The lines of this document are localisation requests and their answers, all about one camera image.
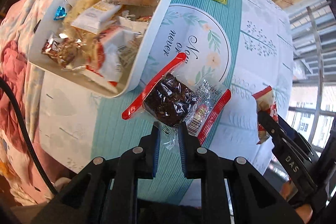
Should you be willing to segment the person's right hand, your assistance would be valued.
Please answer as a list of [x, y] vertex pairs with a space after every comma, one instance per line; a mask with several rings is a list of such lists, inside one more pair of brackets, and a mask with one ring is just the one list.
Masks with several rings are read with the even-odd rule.
[[308, 223], [313, 215], [313, 209], [310, 204], [303, 204], [302, 201], [296, 200], [294, 197], [296, 194], [297, 188], [290, 178], [282, 185], [280, 195], [284, 200], [292, 202], [296, 213], [300, 216], [304, 223]]

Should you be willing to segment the person's left hand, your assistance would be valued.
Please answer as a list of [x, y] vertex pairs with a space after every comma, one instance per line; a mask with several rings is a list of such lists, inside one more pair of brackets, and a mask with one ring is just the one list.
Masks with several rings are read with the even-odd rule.
[[[67, 177], [61, 177], [57, 179], [52, 185], [56, 189], [56, 192], [61, 192], [69, 183], [71, 179]], [[52, 200], [54, 198], [54, 194], [48, 189], [44, 194], [46, 200]]]

